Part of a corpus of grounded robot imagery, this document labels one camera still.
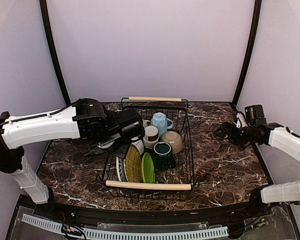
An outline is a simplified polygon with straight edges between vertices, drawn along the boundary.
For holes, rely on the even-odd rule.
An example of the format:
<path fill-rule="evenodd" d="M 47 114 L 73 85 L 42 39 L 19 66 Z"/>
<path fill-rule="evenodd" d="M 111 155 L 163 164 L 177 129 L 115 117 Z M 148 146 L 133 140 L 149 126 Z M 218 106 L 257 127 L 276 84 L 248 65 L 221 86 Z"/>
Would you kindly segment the white black striped plate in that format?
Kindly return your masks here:
<path fill-rule="evenodd" d="M 116 172 L 118 181 L 125 182 L 127 181 L 124 169 L 124 159 L 116 157 Z"/>

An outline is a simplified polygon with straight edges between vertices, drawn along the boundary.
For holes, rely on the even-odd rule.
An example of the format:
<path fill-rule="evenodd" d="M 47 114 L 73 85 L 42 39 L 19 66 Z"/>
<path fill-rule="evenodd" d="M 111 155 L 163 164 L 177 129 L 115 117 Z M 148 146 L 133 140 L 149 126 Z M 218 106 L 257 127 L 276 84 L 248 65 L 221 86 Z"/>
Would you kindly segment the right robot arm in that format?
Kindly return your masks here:
<path fill-rule="evenodd" d="M 269 146 L 300 164 L 300 136 L 278 123 L 239 127 L 235 123 L 224 122 L 214 134 L 242 149 L 252 143 Z M 253 200 L 245 205 L 245 213 L 250 217 L 257 216 L 266 204 L 300 204 L 300 180 L 263 186 L 256 189 L 251 197 Z"/>

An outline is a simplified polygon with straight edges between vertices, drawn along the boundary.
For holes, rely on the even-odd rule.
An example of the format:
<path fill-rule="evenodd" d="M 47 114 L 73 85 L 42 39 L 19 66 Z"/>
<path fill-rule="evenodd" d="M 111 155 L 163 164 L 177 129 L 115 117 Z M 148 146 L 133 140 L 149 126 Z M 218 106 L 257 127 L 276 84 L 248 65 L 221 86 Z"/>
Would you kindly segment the green plate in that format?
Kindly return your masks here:
<path fill-rule="evenodd" d="M 141 176 L 143 183 L 153 184 L 155 183 L 155 169 L 151 155 L 144 153 L 141 160 Z"/>

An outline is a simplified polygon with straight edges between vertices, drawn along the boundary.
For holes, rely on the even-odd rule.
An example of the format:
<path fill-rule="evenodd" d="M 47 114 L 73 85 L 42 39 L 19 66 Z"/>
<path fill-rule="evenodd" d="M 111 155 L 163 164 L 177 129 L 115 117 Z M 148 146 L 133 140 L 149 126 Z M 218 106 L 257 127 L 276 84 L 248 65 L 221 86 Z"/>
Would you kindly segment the yellow waffle pattern plate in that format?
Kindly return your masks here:
<path fill-rule="evenodd" d="M 132 144 L 124 159 L 124 171 L 127 182 L 141 182 L 141 158 L 138 149 Z"/>

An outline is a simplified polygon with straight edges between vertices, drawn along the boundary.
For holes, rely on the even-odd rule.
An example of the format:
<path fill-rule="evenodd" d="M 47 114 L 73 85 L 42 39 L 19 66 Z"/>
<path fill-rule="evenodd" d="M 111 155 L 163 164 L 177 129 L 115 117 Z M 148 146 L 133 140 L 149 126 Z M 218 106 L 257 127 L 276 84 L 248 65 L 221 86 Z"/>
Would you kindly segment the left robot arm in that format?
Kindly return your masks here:
<path fill-rule="evenodd" d="M 30 167 L 24 146 L 57 139 L 87 140 L 124 158 L 132 142 L 145 134 L 142 117 L 133 109 L 111 111 L 91 98 L 79 99 L 61 109 L 28 116 L 0 116 L 0 172 L 9 174 L 49 218 L 60 214 L 52 190 Z"/>

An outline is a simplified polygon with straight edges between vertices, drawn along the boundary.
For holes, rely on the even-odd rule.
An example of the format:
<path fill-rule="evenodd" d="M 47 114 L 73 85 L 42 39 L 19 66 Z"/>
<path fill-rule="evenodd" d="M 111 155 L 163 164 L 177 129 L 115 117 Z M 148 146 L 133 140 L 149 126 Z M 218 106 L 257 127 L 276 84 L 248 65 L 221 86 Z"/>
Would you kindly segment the light blue faceted mug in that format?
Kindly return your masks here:
<path fill-rule="evenodd" d="M 159 138 L 161 138 L 168 130 L 174 127 L 174 122 L 164 113 L 157 112 L 151 119 L 151 125 L 158 129 Z"/>

